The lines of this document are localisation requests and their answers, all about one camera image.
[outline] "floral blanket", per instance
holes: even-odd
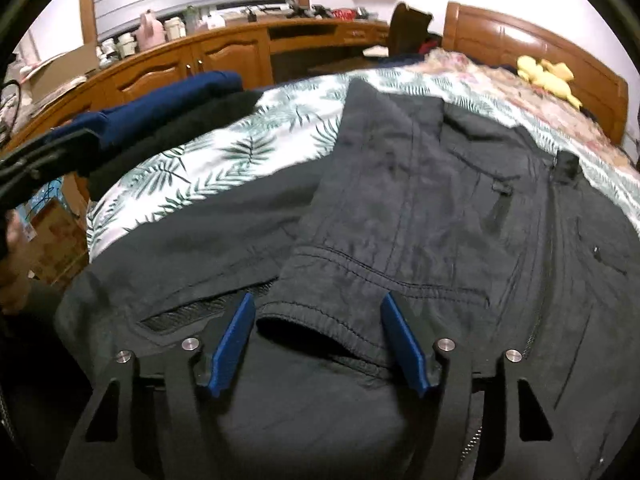
[[[593,144],[549,125],[494,91],[470,82],[468,73],[429,75],[380,68],[321,76],[264,93],[257,110],[226,128],[151,157],[129,171],[87,214],[90,258],[146,222],[155,222],[196,200],[325,156],[333,149],[352,78],[383,92],[438,96],[505,126],[522,124],[541,149],[569,150],[591,184],[615,202],[640,232],[640,177]]]
[[[464,54],[441,48],[432,50],[424,62],[411,66],[409,70],[429,75],[455,72],[475,92],[493,95],[523,108],[552,128],[587,146],[620,171],[637,175],[629,158],[612,145],[599,124],[585,117],[567,101],[530,85],[508,70],[476,65]]]

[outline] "black jacket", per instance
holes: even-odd
[[[254,286],[258,330],[209,413],[230,478],[397,478],[420,405],[380,323],[393,290],[472,349],[476,372],[519,350],[596,478],[640,414],[639,254],[622,211],[522,127],[354,81],[330,156],[135,229],[56,322],[95,379],[117,351],[162,351]],[[480,425],[477,398],[469,439]]]

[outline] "cabinet door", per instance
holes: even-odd
[[[185,79],[193,72],[190,47],[172,48],[116,72],[106,83],[108,99],[113,105],[128,103],[152,90]]]
[[[216,35],[194,43],[192,48],[198,70],[202,72],[237,72],[245,90],[273,84],[269,40],[264,28]]]
[[[104,88],[100,83],[87,89],[79,86],[30,121],[12,137],[2,151],[10,152],[27,140],[34,139],[47,130],[68,123],[78,114],[89,111],[97,112],[107,106]]]

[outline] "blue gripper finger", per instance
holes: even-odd
[[[236,373],[242,349],[254,326],[254,297],[247,293],[226,329],[211,360],[211,379],[207,387],[214,397],[226,390]]]
[[[394,297],[391,292],[387,293],[382,300],[380,306],[382,325],[406,382],[412,390],[423,397],[431,388],[426,371],[427,359],[402,314],[398,301],[402,299]]]

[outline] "wooden headboard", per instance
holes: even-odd
[[[626,81],[565,38],[507,14],[449,2],[442,47],[492,66],[516,66],[524,55],[565,62],[575,75],[570,82],[573,94],[598,118],[611,142],[622,140],[628,106]]]

